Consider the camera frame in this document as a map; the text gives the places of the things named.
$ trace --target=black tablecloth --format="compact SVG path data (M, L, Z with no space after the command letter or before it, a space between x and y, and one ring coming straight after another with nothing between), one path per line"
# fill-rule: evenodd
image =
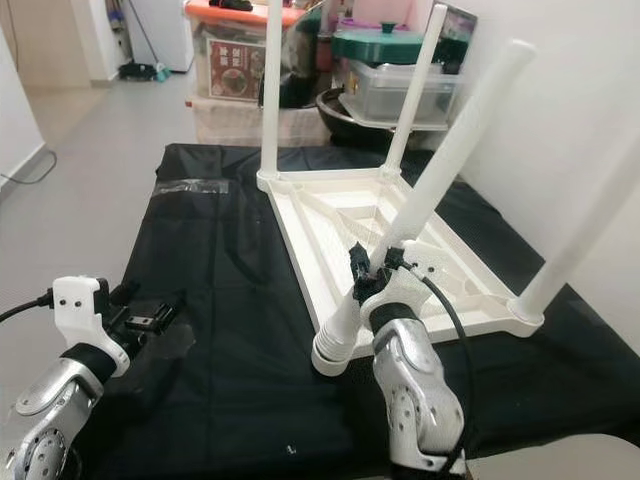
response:
M410 157L403 174L414 182L427 155ZM290 170L382 160L329 147L280 152L280 168ZM167 147L125 280L142 284L141 301L185 290L187 308L127 376L108 385L76 442L86 476L385 472L386 418L371 359L353 361L335 379L313 370L314 330L269 200L256 189L258 164L254 148ZM177 179L216 182L207 193L161 193ZM438 213L514 292L540 267L540 257L467 185L454 184ZM492 334L471 343L478 375L471 456L587 432L640 445L640 359L570 288L532 337ZM464 402L459 345L436 349Z

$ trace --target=label on box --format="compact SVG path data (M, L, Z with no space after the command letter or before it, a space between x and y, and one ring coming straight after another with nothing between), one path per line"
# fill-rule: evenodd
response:
M264 72L264 45L221 41L207 42L212 97L255 100Z

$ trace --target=teal lid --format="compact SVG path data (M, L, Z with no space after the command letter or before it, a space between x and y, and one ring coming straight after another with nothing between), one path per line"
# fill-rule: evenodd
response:
M418 61L422 35L415 32L390 31L393 24L383 25L384 31L343 30L331 40L336 57L364 63L395 63L409 65Z

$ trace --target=white wall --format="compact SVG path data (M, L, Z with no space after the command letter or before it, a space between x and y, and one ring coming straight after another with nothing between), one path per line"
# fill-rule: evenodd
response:
M125 63L118 38L111 30L104 0L71 0L91 80L111 80Z
M11 2L23 85L89 86L89 73L69 0L0 0L3 26Z
M9 47L0 35L0 172L14 174L43 145Z
M545 256L612 167L612 143L639 123L640 2L451 3L479 17L468 79L476 79L510 37L539 49L463 175ZM640 353L639 211L640 187L571 284Z

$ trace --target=gray floor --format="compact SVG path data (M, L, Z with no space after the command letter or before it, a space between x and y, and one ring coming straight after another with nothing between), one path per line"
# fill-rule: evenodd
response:
M0 203L0 311L62 275L122 277L164 146L195 142L190 79L117 83L57 142L58 167ZM53 317L33 310L0 326L0 412L64 349Z

